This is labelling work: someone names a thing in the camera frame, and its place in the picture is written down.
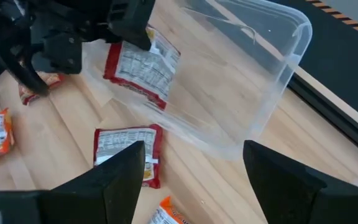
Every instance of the light wood surface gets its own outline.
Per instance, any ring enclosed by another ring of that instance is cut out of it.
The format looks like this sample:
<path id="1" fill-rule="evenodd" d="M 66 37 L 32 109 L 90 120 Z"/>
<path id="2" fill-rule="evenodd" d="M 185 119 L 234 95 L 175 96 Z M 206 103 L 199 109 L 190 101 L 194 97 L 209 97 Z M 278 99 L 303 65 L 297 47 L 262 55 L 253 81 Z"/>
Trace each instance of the light wood surface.
<path id="1" fill-rule="evenodd" d="M 175 35 L 169 28 L 186 32 L 195 25 L 176 10 L 174 0 L 157 0 L 151 23 L 182 47 L 179 37 L 185 35 Z M 197 38 L 192 40 L 197 42 L 190 44 L 208 50 L 211 60 L 219 61 L 222 55 L 214 52 L 213 43 L 203 41 L 200 35 L 195 34 Z M 201 115 L 204 113 L 197 108 L 211 110 L 213 105 L 198 101 L 204 98 L 192 98 L 197 91 L 183 90 L 175 91 L 183 93 L 186 101 L 173 94 L 170 101 L 193 105 L 194 113 Z M 92 167 L 95 128 L 125 128 L 148 122 L 85 75 L 67 77 L 49 97 L 23 106 L 17 82 L 5 73 L 0 77 L 0 110 L 5 107 L 12 113 L 16 145 L 10 154 L 0 158 L 0 190 L 54 188 Z M 358 148 L 289 90 L 285 90 L 259 142 L 358 185 Z M 161 175 L 161 189 L 142 189 L 133 223 L 147 223 L 167 195 L 172 195 L 174 204 L 192 223 L 266 222 L 241 160 L 210 157 L 165 133 Z"/>

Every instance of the clear plastic container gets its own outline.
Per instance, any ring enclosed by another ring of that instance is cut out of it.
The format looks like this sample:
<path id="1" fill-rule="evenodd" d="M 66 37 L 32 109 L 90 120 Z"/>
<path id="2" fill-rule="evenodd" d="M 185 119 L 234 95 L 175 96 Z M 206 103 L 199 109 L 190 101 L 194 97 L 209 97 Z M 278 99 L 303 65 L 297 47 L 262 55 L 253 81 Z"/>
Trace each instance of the clear plastic container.
<path id="1" fill-rule="evenodd" d="M 109 44 L 84 45 L 83 74 L 150 122 L 225 159 L 257 139 L 312 36 L 300 11 L 263 0 L 157 0 L 149 23 L 180 52 L 160 110 L 102 78 Z"/>

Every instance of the orange and black striped tape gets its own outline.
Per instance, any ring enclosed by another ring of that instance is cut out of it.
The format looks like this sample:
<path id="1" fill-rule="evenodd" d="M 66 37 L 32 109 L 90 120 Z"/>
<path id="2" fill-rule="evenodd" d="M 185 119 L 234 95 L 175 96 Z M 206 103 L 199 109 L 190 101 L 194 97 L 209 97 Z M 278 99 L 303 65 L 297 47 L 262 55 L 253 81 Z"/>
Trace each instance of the orange and black striped tape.
<path id="1" fill-rule="evenodd" d="M 314 6 L 320 8 L 324 12 L 327 12 L 328 14 L 332 15 L 336 19 L 339 19 L 343 23 L 352 26 L 353 29 L 358 31 L 358 22 L 345 16 L 344 14 L 338 12 L 337 10 L 327 6 L 325 3 L 319 1 L 319 0 L 306 0 L 307 2 L 312 3 Z"/>

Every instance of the wooden table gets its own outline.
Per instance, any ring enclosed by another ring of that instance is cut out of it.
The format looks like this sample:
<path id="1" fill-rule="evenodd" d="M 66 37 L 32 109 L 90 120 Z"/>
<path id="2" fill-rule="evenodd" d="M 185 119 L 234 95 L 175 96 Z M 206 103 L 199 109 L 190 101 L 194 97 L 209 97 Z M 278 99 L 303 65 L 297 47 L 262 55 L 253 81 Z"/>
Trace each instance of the wooden table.
<path id="1" fill-rule="evenodd" d="M 173 24 L 179 20 L 175 10 L 173 0 L 158 0 L 151 23 L 164 18 Z M 68 77 L 48 98 L 23 106 L 16 81 L 5 73 L 0 110 L 5 107 L 12 113 L 16 145 L 0 158 L 0 190 L 54 188 L 91 168 L 95 128 L 139 122 L 84 75 Z M 289 90 L 259 142 L 358 185 L 358 148 Z M 161 175 L 161 189 L 142 189 L 133 223 L 147 223 L 167 195 L 192 223 L 266 222 L 241 160 L 207 156 L 165 133 Z"/>

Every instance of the wooden tabletop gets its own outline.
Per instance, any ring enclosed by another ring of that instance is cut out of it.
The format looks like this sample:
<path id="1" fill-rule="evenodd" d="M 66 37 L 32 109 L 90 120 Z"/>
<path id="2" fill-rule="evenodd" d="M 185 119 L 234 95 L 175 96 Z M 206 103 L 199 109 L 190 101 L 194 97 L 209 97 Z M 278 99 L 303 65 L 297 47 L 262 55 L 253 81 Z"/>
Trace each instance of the wooden tabletop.
<path id="1" fill-rule="evenodd" d="M 174 0 L 158 0 L 151 23 L 175 22 L 175 10 Z M 92 167 L 95 128 L 148 122 L 94 84 L 72 75 L 49 97 L 23 106 L 17 82 L 8 73 L 0 77 L 0 110 L 10 108 L 16 140 L 0 158 L 0 190 L 54 188 Z M 163 139 L 162 188 L 142 189 L 133 223 L 147 223 L 167 195 L 192 223 L 266 222 L 242 160 L 210 157 L 168 132 Z M 290 90 L 259 142 L 358 185 L 358 148 Z"/>

